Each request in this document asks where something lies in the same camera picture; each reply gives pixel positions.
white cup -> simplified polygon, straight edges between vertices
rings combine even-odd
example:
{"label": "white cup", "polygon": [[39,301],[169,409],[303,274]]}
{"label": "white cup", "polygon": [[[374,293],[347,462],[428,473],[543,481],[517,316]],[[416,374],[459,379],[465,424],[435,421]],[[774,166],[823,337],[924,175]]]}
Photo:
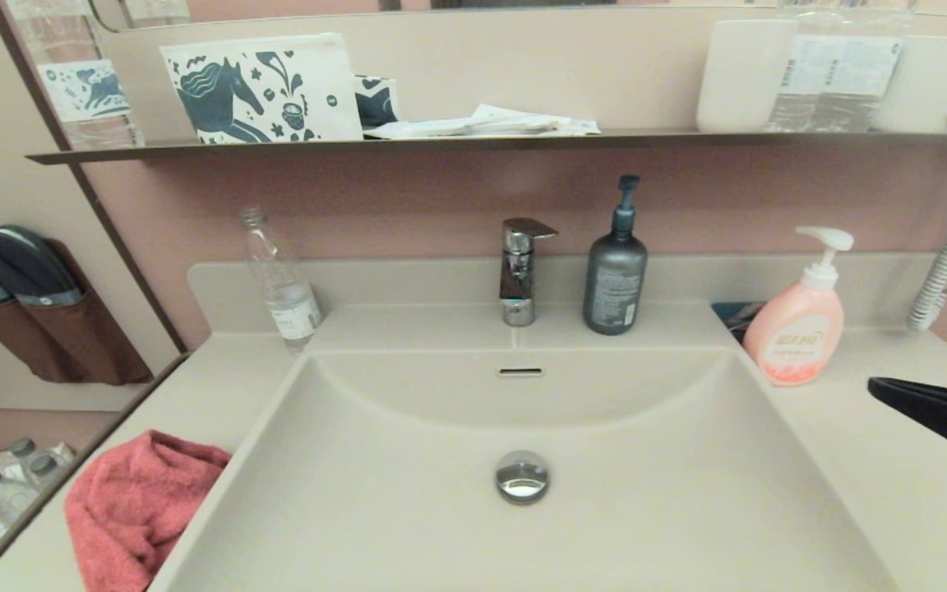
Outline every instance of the white cup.
{"label": "white cup", "polygon": [[774,112],[799,23],[714,23],[707,48],[696,126],[709,134],[760,132]]}
{"label": "white cup", "polygon": [[909,37],[872,127],[947,134],[947,37]]}

faucet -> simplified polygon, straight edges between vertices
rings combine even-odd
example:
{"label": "faucet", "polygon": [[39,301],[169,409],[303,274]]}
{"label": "faucet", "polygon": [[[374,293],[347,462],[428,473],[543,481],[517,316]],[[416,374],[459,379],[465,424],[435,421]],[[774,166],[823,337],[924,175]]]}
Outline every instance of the faucet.
{"label": "faucet", "polygon": [[536,320],[533,307],[534,243],[537,238],[556,236],[557,231],[531,218],[510,218],[503,222],[503,269],[499,278],[499,299],[503,302],[503,322],[529,326]]}

shelf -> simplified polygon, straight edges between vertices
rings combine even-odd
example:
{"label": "shelf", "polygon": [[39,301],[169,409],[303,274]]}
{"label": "shelf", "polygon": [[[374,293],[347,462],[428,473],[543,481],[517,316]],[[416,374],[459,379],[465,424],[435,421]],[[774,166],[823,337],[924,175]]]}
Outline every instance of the shelf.
{"label": "shelf", "polygon": [[947,134],[700,134],[692,130],[608,130],[600,136],[435,138],[346,142],[266,143],[265,145],[197,145],[157,143],[116,150],[75,150],[33,154],[38,164],[82,164],[117,160],[194,157],[283,156],[288,154],[427,153],[477,150],[601,150],[673,146],[947,146]]}

sink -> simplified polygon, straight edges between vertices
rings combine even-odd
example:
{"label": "sink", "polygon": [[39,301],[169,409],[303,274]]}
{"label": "sink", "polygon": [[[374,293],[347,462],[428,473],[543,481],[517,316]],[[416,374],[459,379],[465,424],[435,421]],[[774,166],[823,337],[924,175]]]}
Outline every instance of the sink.
{"label": "sink", "polygon": [[[736,348],[311,352],[151,589],[896,590],[752,372]],[[533,505],[495,487],[515,450],[550,467]]]}

pink towel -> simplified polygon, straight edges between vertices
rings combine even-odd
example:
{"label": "pink towel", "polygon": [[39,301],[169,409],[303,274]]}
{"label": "pink towel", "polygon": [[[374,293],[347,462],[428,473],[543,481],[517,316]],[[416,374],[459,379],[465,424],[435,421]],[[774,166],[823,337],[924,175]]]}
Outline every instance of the pink towel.
{"label": "pink towel", "polygon": [[230,454],[148,430],[101,454],[64,501],[89,592],[142,592]]}

